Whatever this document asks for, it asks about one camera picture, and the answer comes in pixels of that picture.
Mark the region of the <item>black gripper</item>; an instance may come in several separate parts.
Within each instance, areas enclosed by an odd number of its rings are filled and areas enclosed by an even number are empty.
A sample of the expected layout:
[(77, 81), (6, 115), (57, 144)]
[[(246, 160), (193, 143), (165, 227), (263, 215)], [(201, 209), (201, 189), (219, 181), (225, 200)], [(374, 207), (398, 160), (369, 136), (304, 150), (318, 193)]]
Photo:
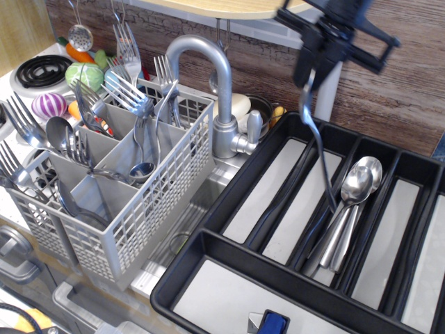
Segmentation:
[[(339, 62), (350, 60), (359, 66), (379, 73), (387, 57), (400, 40), (382, 31), (366, 18), (371, 1), (308, 1), (322, 12), (314, 23), (292, 13), (283, 5), (277, 10), (276, 20), (298, 32), (303, 41), (293, 73), (294, 84), (303, 88), (315, 71), (312, 90), (318, 90)], [(361, 31), (387, 45), (380, 56), (375, 56), (354, 45), (355, 34)]]

